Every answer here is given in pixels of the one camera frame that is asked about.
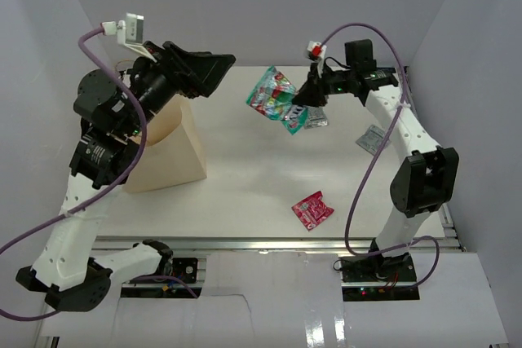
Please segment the aluminium front rail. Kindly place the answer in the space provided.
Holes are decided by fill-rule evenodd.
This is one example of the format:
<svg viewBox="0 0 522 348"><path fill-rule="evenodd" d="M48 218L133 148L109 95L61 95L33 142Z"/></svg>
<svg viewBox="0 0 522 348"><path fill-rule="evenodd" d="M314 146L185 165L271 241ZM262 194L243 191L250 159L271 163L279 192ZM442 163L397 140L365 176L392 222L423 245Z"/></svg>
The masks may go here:
<svg viewBox="0 0 522 348"><path fill-rule="evenodd" d="M141 242L139 238L106 237L95 241L93 250L123 250ZM174 250L253 250L253 251L319 251L320 253L344 252L343 240L337 239L212 239L212 238L166 238L160 242L169 245ZM371 240L351 240L351 247L357 252L365 252ZM457 238L438 239L441 250L460 250ZM423 240L414 245L412 250L435 249L431 240Z"/></svg>

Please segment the silver grey sachet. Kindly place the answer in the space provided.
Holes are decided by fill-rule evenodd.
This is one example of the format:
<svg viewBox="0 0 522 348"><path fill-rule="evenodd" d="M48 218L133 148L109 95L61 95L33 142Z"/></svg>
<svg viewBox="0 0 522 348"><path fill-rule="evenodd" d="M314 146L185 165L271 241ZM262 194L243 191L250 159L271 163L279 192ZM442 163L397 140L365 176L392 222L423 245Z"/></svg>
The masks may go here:
<svg viewBox="0 0 522 348"><path fill-rule="evenodd" d="M356 144L374 156L381 144L386 132L376 125L371 125L366 132L356 140Z"/></svg>
<svg viewBox="0 0 522 348"><path fill-rule="evenodd" d="M308 107L307 119L304 124L305 130L321 128L329 125L329 120L322 107Z"/></svg>

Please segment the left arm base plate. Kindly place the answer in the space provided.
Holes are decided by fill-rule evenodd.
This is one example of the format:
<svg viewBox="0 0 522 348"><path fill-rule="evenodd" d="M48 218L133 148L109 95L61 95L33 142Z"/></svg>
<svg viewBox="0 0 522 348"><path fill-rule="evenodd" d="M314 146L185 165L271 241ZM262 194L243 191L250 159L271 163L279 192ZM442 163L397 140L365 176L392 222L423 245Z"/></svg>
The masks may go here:
<svg viewBox="0 0 522 348"><path fill-rule="evenodd" d="M170 275L175 279L131 280L121 288L122 298L197 299L206 273L204 258L174 258Z"/></svg>

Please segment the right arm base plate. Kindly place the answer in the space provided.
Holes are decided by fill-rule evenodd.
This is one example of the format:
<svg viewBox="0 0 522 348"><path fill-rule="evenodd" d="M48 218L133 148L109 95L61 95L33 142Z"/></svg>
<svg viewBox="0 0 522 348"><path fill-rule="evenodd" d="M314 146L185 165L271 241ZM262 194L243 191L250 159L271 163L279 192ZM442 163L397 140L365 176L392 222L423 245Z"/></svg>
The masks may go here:
<svg viewBox="0 0 522 348"><path fill-rule="evenodd" d="M341 277L344 302L418 301L417 275L408 256L401 264L375 268L370 258L338 258L332 265Z"/></svg>

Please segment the teal fruit candy bag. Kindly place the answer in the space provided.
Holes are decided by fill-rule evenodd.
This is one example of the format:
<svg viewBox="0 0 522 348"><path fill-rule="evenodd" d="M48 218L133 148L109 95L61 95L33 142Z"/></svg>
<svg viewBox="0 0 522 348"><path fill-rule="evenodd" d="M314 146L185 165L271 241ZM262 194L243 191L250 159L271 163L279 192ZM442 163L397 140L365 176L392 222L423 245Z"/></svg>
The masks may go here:
<svg viewBox="0 0 522 348"><path fill-rule="evenodd" d="M293 103L296 87L275 66L269 67L246 99L246 104L271 121L279 121L291 133L307 120L306 106Z"/></svg>

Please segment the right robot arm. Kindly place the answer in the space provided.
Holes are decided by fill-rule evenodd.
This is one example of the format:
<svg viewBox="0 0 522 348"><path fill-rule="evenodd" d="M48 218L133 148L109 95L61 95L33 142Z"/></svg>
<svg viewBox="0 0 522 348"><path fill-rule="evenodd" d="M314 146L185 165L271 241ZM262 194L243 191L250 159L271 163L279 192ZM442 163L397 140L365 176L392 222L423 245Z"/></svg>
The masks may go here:
<svg viewBox="0 0 522 348"><path fill-rule="evenodd" d="M355 96L386 131L383 142L390 143L400 159L389 187L390 215L364 256L369 274L377 281L388 281L405 267L410 247L421 241L419 228L451 199L458 153L442 147L426 132L405 101L404 69L380 68L371 40L346 43L343 70L327 65L321 42L308 43L307 57L312 63L294 104L319 108L331 95Z"/></svg>

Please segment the beige paper bag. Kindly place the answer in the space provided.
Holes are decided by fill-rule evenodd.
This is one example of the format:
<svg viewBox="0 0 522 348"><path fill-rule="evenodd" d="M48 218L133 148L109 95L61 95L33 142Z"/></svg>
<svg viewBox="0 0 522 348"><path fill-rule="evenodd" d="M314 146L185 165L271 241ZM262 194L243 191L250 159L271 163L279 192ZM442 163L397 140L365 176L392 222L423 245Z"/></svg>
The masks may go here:
<svg viewBox="0 0 522 348"><path fill-rule="evenodd" d="M176 95L148 123L144 153L123 190L150 192L205 178L206 158L190 102Z"/></svg>

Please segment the blue table label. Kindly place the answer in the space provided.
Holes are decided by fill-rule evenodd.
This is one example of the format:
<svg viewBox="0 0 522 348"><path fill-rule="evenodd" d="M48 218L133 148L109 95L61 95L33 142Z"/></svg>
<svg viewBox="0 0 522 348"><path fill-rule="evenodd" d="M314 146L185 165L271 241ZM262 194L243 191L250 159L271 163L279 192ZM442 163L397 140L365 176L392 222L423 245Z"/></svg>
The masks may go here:
<svg viewBox="0 0 522 348"><path fill-rule="evenodd" d="M396 69L393 67L378 67L379 71L383 71L385 73L396 73Z"/></svg>

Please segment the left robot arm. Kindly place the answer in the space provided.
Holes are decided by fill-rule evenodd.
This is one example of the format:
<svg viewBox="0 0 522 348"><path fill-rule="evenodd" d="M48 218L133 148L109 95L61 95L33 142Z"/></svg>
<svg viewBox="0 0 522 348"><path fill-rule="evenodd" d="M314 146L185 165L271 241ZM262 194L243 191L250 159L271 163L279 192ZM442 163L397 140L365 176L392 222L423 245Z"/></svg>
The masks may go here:
<svg viewBox="0 0 522 348"><path fill-rule="evenodd" d="M144 48L148 55L135 60L127 86L146 121L175 96L209 97L236 61L232 54L185 51L173 42L157 46L147 41ZM91 256L100 224L122 189L109 186L128 177L124 171L139 151L140 122L127 95L99 68L79 82L73 110L81 118L82 134L69 164L64 219L54 226L38 259L19 269L15 279L29 291L44 293L56 311L87 312L116 284L142 275L167 280L173 253L158 240L144 240L109 256Z"/></svg>

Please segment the red snack packet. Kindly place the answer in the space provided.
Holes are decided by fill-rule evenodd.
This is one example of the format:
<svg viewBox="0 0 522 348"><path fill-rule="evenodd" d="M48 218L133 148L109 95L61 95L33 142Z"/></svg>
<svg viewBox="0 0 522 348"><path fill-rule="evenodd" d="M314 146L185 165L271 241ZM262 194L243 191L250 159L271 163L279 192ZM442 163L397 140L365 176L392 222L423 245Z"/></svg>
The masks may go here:
<svg viewBox="0 0 522 348"><path fill-rule="evenodd" d="M323 201L323 193L321 191L307 196L293 205L291 209L308 231L318 227L334 213L334 209Z"/></svg>

